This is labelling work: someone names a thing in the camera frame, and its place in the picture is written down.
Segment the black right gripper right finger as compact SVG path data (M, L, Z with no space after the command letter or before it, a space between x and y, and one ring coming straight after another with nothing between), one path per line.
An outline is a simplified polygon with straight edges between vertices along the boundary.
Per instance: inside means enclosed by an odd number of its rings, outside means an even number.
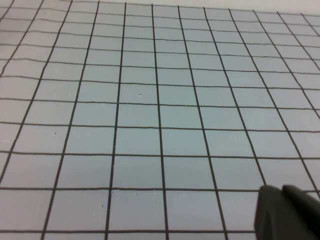
M294 185L284 185L282 192L302 218L307 229L320 239L320 202Z

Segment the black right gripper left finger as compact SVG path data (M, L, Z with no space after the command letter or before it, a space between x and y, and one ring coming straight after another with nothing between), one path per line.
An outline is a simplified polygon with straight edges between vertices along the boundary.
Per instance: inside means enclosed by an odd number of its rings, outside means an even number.
M298 217L282 191L265 185L259 189L254 230L258 240L292 240Z

